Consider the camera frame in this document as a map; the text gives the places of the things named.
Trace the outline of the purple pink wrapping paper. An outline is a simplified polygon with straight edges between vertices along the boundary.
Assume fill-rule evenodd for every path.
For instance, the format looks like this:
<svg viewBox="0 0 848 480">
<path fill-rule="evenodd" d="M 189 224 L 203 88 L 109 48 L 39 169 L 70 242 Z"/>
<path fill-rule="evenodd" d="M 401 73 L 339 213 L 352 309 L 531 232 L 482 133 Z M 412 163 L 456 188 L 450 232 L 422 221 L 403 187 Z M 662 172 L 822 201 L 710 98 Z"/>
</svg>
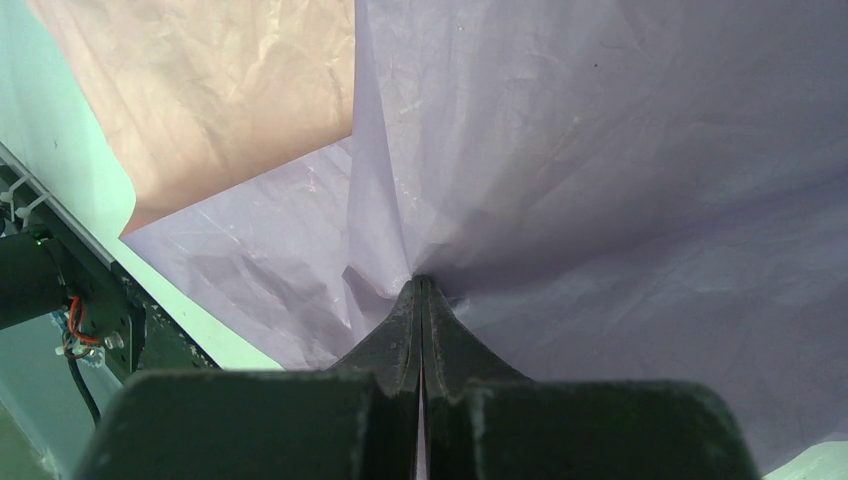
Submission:
<svg viewBox="0 0 848 480">
<path fill-rule="evenodd" d="M 847 440 L 843 1 L 33 1 L 126 240 L 287 369 L 428 274 L 540 380 L 684 379 L 760 468 Z"/>
</svg>

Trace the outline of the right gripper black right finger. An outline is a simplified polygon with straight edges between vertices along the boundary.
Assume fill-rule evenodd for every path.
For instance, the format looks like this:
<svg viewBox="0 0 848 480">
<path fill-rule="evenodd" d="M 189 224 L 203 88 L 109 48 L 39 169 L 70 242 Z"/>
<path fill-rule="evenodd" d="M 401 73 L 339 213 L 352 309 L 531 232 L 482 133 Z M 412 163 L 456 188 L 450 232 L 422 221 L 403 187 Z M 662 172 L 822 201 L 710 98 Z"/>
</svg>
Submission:
<svg viewBox="0 0 848 480">
<path fill-rule="evenodd" d="M 422 281 L 422 395 L 432 479 L 756 479 L 725 402 L 688 381 L 537 382 Z"/>
</svg>

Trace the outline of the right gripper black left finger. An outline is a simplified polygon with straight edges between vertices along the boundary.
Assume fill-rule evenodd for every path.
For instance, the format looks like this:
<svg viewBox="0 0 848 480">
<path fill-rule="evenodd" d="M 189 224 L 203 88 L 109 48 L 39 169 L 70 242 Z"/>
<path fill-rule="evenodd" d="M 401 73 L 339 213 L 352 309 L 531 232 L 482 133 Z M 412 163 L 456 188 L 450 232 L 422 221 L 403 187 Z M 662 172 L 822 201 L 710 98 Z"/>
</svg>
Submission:
<svg viewBox="0 0 848 480">
<path fill-rule="evenodd" d="M 421 284 L 331 367 L 135 375 L 101 420 L 78 479 L 412 479 Z"/>
</svg>

